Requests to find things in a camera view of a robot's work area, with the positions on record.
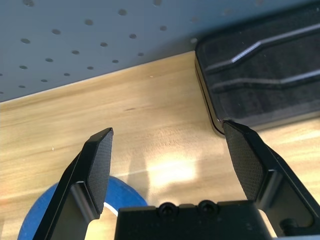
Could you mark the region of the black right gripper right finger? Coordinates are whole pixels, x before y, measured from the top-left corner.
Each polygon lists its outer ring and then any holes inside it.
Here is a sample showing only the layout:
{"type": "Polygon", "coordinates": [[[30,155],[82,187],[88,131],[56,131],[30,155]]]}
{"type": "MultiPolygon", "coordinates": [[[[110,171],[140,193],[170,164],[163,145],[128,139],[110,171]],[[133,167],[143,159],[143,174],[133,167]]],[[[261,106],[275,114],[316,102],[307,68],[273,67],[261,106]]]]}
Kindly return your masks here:
{"type": "Polygon", "coordinates": [[[222,127],[245,196],[274,232],[319,234],[320,206],[286,161],[248,126],[227,120],[222,127]]]}

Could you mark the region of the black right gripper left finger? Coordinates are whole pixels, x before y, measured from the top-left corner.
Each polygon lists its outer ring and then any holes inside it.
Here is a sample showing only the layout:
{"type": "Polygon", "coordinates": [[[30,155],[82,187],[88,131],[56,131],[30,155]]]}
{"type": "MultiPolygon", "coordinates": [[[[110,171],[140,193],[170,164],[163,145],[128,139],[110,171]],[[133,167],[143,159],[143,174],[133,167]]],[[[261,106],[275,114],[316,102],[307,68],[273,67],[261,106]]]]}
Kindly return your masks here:
{"type": "Polygon", "coordinates": [[[92,135],[65,169],[35,240],[83,240],[103,212],[110,176],[113,129],[92,135]]]}

